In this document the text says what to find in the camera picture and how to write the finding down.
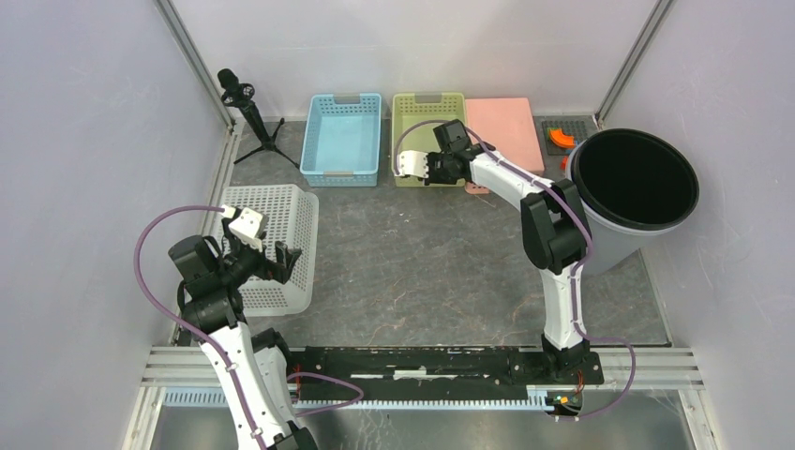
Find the large white perforated basket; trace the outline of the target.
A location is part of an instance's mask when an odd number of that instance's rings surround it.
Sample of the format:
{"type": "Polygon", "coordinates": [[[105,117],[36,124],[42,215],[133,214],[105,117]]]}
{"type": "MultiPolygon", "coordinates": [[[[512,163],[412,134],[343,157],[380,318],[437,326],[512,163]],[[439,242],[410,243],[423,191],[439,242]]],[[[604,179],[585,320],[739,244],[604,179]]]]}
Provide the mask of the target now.
{"type": "Polygon", "coordinates": [[[263,240],[270,260],[276,258],[276,241],[300,249],[290,279],[285,284],[250,278],[239,288],[247,317],[281,317],[308,308],[313,290],[318,235],[319,201],[315,194],[287,185],[227,187],[223,204],[249,207],[267,217],[263,240]]]}

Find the green plastic basket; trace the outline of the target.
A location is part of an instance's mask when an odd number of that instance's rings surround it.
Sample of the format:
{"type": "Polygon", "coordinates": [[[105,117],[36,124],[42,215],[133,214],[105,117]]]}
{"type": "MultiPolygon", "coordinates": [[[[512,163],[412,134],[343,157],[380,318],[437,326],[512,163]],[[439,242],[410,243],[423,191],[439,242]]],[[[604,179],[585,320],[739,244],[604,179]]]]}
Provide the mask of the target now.
{"type": "MultiPolygon", "coordinates": [[[[415,124],[427,120],[460,120],[465,123],[465,97],[459,92],[433,94],[398,93],[393,96],[391,118],[390,163],[395,160],[395,145],[400,135],[415,124]]],[[[433,128],[437,124],[418,127],[402,141],[401,150],[438,152],[440,150],[433,128]]]]}

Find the pink plastic basket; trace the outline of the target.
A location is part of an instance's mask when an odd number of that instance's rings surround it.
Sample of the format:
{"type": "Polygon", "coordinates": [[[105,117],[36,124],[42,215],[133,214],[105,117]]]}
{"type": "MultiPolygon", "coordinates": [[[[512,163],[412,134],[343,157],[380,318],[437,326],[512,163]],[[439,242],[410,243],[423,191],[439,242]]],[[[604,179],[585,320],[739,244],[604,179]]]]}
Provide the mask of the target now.
{"type": "Polygon", "coordinates": [[[467,126],[511,163],[543,175],[545,163],[526,97],[467,98],[467,126]]]}

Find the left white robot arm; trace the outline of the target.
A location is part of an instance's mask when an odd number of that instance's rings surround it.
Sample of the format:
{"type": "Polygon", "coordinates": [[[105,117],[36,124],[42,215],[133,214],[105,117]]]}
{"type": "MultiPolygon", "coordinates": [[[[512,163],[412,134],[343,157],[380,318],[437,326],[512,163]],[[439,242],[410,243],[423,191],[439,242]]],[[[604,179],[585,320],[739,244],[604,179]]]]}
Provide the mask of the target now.
{"type": "Polygon", "coordinates": [[[172,246],[169,256],[183,280],[180,317],[211,363],[227,400],[240,449],[314,449],[310,430],[297,420],[287,379],[294,357],[280,333],[252,335],[240,287],[250,278],[284,282],[285,262],[295,256],[277,246],[272,262],[234,239],[223,252],[211,236],[193,235],[172,246]]]}

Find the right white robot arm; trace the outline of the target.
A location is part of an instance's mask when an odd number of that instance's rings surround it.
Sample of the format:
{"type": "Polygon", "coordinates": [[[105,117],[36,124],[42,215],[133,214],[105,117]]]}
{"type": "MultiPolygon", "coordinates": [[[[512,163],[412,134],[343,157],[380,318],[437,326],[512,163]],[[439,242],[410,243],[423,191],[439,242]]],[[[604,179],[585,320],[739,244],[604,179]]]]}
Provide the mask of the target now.
{"type": "Polygon", "coordinates": [[[540,272],[545,297],[541,368],[555,383],[568,381],[590,352],[580,295],[582,267],[593,239],[576,185],[519,168],[459,120],[442,122],[433,132],[440,149],[426,157],[430,183],[472,182],[519,211],[522,246],[540,272]]]}

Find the blue plastic basket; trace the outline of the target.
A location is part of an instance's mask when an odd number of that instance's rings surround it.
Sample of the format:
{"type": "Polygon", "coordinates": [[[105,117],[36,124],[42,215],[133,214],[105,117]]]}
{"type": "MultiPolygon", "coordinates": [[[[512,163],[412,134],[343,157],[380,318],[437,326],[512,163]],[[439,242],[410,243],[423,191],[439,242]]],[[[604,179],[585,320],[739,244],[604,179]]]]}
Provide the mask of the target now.
{"type": "Polygon", "coordinates": [[[312,97],[300,173],[313,188],[373,188],[382,139],[378,93],[312,97]]]}

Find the dark tray with orange blocks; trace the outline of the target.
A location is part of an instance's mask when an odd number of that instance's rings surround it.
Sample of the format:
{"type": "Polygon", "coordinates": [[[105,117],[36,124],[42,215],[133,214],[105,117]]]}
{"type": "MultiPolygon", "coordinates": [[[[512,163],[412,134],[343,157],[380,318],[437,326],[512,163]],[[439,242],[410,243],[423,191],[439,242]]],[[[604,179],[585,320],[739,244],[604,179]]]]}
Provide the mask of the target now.
{"type": "Polygon", "coordinates": [[[541,128],[546,152],[551,156],[568,155],[588,138],[588,126],[585,119],[544,120],[541,128]]]}

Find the black microphone on tripod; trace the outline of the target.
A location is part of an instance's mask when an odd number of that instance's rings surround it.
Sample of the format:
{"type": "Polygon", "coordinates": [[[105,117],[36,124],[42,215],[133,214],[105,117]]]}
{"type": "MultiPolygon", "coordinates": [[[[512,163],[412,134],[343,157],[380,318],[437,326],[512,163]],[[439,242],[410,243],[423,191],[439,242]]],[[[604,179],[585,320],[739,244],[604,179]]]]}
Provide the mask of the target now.
{"type": "Polygon", "coordinates": [[[259,108],[253,99],[255,95],[254,86],[250,83],[240,82],[239,78],[229,68],[221,69],[217,73],[217,79],[223,90],[220,96],[221,103],[227,108],[239,111],[260,142],[259,147],[238,157],[233,163],[239,164],[256,154],[271,152],[287,159],[295,169],[299,169],[299,163],[283,153],[277,145],[278,132],[285,124],[285,119],[281,118],[274,131],[269,133],[259,108]]]}

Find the grey bin with black liner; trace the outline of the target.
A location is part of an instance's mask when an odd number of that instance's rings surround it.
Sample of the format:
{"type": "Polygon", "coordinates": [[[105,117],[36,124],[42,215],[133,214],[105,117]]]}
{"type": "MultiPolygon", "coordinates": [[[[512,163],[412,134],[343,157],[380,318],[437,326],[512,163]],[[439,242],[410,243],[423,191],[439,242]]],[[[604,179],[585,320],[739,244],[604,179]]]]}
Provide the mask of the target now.
{"type": "Polygon", "coordinates": [[[687,158],[640,130],[599,131],[569,156],[565,176],[576,186],[591,229],[593,254],[583,273],[605,273],[695,211],[700,186],[687,158]]]}

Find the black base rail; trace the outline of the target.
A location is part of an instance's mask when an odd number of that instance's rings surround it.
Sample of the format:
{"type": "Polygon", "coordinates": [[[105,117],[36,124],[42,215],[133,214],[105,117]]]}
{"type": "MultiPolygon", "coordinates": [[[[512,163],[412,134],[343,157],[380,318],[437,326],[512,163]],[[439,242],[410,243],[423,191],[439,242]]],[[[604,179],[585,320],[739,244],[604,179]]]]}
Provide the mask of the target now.
{"type": "Polygon", "coordinates": [[[539,348],[306,347],[292,351],[301,400],[519,400],[529,386],[573,391],[605,381],[596,352],[562,365],[539,348]]]}

